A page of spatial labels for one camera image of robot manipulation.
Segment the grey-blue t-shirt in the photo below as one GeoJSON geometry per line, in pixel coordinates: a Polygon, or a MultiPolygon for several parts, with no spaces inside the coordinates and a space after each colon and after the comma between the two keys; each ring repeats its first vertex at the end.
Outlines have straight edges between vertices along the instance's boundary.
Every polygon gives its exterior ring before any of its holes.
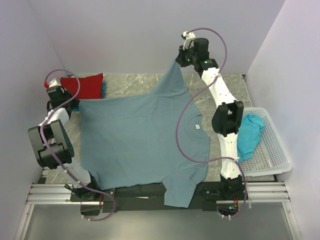
{"type": "Polygon", "coordinates": [[[151,92],[81,100],[80,163],[102,190],[162,183],[187,208],[207,175],[210,137],[173,62],[151,92]]]}

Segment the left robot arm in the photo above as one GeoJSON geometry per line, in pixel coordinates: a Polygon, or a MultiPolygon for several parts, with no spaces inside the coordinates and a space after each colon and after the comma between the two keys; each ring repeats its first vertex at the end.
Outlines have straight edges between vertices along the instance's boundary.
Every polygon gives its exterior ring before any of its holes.
{"type": "Polygon", "coordinates": [[[47,116],[38,126],[28,129],[28,137],[41,167],[59,170],[71,178],[72,186],[65,186],[82,201],[95,201],[100,188],[95,177],[75,160],[75,151],[64,125],[70,120],[79,100],[60,84],[51,84],[46,92],[47,116]]]}

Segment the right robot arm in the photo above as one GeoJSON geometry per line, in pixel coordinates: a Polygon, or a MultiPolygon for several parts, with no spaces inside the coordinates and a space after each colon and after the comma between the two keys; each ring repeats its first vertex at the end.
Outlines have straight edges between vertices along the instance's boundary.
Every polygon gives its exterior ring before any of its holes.
{"type": "Polygon", "coordinates": [[[211,125],[220,143],[221,171],[219,195],[235,199],[244,190],[237,150],[238,132],[242,122],[244,104],[236,100],[224,82],[215,59],[210,58],[209,40],[193,33],[184,33],[176,62],[180,67],[193,66],[216,104],[211,125]]]}

